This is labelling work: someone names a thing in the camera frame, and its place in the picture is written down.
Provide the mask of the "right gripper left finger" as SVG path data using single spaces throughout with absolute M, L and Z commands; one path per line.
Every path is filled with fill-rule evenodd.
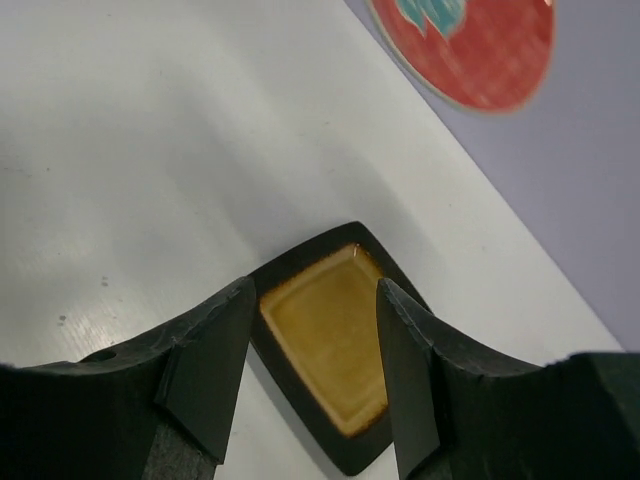
M 254 283 L 77 362 L 1 368 L 5 479 L 210 479 L 225 459 Z

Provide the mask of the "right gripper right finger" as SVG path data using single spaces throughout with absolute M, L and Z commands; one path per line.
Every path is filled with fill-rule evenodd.
M 639 357 L 532 365 L 377 286 L 392 435 L 403 479 L 635 479 Z

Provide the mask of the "black amber square plate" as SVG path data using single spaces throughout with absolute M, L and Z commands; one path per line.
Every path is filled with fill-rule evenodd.
M 308 432 L 346 476 L 391 444 L 376 289 L 381 278 L 425 301 L 358 221 L 289 249 L 251 273 L 251 343 Z

